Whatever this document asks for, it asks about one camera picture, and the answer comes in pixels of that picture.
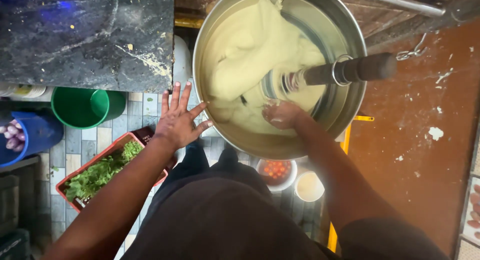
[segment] granite countertop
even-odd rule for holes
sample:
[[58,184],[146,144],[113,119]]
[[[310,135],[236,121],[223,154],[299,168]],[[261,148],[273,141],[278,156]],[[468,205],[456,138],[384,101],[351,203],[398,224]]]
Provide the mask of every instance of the granite countertop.
[[174,0],[0,0],[0,81],[160,93]]

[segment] bowl of tomatoes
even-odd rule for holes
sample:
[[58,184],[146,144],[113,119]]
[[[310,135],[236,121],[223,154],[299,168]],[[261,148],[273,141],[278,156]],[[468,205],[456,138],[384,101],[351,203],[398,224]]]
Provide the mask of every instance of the bowl of tomatoes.
[[288,188],[297,177],[297,163],[294,160],[261,159],[256,170],[272,192]]

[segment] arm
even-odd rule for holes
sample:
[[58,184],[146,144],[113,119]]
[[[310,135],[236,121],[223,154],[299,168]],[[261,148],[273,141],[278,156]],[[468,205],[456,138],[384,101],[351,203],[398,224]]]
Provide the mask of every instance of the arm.
[[326,204],[337,232],[348,223],[372,217],[400,215],[367,183],[357,167],[310,115],[298,106],[280,102],[265,107],[265,119],[279,129],[294,128],[325,187]]
[[108,182],[81,211],[43,259],[113,259],[135,222],[155,181],[173,153],[195,140],[212,122],[192,123],[206,103],[187,111],[192,84],[180,98],[180,83],[173,88],[169,107],[167,91],[162,114],[148,145]]

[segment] blue bucket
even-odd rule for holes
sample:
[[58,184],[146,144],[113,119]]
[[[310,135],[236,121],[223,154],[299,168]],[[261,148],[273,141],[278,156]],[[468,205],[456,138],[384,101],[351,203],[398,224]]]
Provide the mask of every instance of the blue bucket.
[[47,113],[12,112],[25,133],[25,147],[21,152],[7,149],[7,139],[0,135],[0,167],[12,165],[26,156],[55,146],[63,137],[63,124]]

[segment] red plastic crate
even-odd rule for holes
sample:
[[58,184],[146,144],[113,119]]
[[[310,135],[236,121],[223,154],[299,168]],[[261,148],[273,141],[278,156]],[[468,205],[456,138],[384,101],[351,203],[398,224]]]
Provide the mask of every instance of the red plastic crate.
[[[55,188],[57,189],[57,192],[77,211],[80,212],[83,209],[82,204],[80,203],[80,199],[75,198],[73,202],[69,202],[67,200],[67,196],[65,195],[64,191],[68,187],[65,183],[69,181],[71,178],[75,177],[76,175],[80,174],[81,172],[85,171],[88,169],[88,167],[92,166],[93,164],[97,163],[99,160],[102,158],[105,158],[106,156],[112,154],[114,151],[123,148],[126,143],[130,142],[131,140],[135,140],[138,143],[141,144],[141,146],[145,147],[145,145],[150,141],[150,139],[153,136],[153,131],[149,127],[144,127],[141,129],[138,129],[136,131],[131,131],[128,132],[122,136],[120,136],[117,140],[115,140],[109,147],[107,147],[104,151],[100,152],[97,154],[93,159],[91,159],[89,162],[86,164],[82,165],[80,169],[77,171],[69,174],[67,177],[65,177],[62,181],[60,181]],[[162,183],[167,175],[169,174],[168,171],[172,169],[175,165],[177,164],[177,158],[172,157],[170,161],[167,164],[167,167],[163,170],[162,174],[158,177],[157,182],[155,183],[154,186],[157,186],[159,183]],[[88,203],[88,200],[84,200],[83,205],[86,205]]]

